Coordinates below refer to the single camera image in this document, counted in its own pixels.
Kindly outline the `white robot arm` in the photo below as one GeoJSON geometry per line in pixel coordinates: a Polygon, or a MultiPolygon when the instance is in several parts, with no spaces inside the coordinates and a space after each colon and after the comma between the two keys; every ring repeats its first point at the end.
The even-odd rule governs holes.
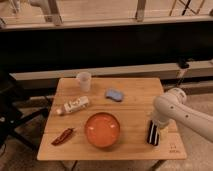
{"type": "Polygon", "coordinates": [[[213,116],[196,111],[185,105],[187,96],[180,88],[172,88],[153,101],[153,123],[160,129],[173,119],[213,142],[213,116]]]}

